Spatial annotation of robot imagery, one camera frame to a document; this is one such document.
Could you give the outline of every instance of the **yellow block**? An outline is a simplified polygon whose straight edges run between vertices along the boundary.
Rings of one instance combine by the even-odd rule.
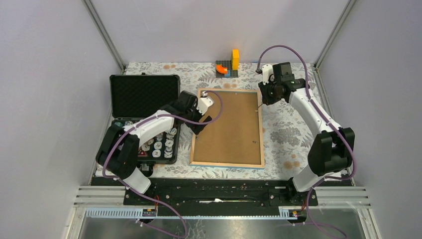
[[[238,67],[239,67],[239,50],[233,49],[231,51],[231,69],[233,71],[237,71]]]

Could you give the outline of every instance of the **wooden frame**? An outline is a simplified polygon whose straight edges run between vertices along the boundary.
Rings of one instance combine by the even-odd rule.
[[[240,92],[240,93],[256,93],[257,95],[257,107],[261,104],[261,94],[257,90],[241,90],[241,89],[214,89],[214,88],[200,88],[198,89],[198,97],[200,97],[202,91],[216,91],[218,92]],[[264,159],[264,143],[263,143],[263,136],[262,136],[262,114],[261,114],[261,108],[257,108],[258,111],[258,127],[259,127],[259,148],[260,148],[260,164],[242,164],[242,163],[219,163],[219,162],[198,162],[194,161],[194,155],[195,155],[195,141],[196,137],[193,135],[192,137],[192,147],[191,147],[191,154],[190,154],[190,165],[198,165],[198,166],[219,166],[219,167],[243,167],[243,168],[264,168],[265,165],[265,159]]]

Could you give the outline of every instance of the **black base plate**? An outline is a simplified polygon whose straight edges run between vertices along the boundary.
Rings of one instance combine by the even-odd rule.
[[[279,206],[298,206],[285,198],[284,180],[218,180],[218,179],[166,179],[150,178],[151,186],[145,195],[158,196],[160,201],[170,204],[182,216],[278,216]],[[93,178],[92,185],[121,185],[112,179]],[[124,205],[152,206],[153,202],[127,190]],[[200,203],[214,201],[222,203]],[[318,204],[310,199],[310,206]],[[174,216],[167,207],[160,206],[160,216]]]

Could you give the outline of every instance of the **patterned table surface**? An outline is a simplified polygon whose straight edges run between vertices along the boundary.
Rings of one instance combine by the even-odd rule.
[[[262,75],[255,73],[256,66],[257,63],[240,63],[238,78],[216,78],[214,63],[130,63],[126,74],[176,74],[181,79],[181,91],[196,95],[198,88],[258,90]],[[310,64],[307,68],[310,88],[320,101]],[[305,78],[302,64],[292,64],[292,71],[296,78]],[[262,126],[264,169],[190,166],[192,133],[182,125],[176,163],[155,165],[152,177],[287,180],[297,175],[308,164],[307,155],[313,142],[311,131],[299,113],[285,101],[262,106]]]

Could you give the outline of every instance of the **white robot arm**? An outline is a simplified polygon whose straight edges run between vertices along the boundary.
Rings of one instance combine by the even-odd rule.
[[[139,148],[159,133],[171,130],[175,124],[184,123],[183,120],[175,117],[199,122],[205,112],[207,112],[208,107],[213,104],[212,98],[207,97],[205,94],[198,99],[195,95],[183,91],[176,101],[163,106],[148,118],[123,128],[113,124],[108,128],[104,136],[96,161],[104,166],[117,139],[125,132],[128,132],[128,135],[119,145],[119,149],[116,149],[109,157],[110,160],[105,168],[123,180],[125,184],[143,194],[149,188],[151,182],[136,167]],[[210,120],[211,117],[208,116],[204,121]],[[201,132],[205,127],[205,125],[185,124],[195,134]]]
[[[344,129],[335,122],[315,100],[310,89],[309,96],[311,98],[308,97],[305,80],[295,79],[290,63],[264,65],[262,76],[263,82],[258,86],[262,93],[263,104],[271,105],[285,99],[299,112],[314,136],[314,143],[308,154],[308,166],[291,179],[294,190],[296,192],[308,191],[322,177],[349,167],[351,158],[347,149],[324,118],[328,119],[328,122],[342,133],[352,148],[353,131],[350,128]]]

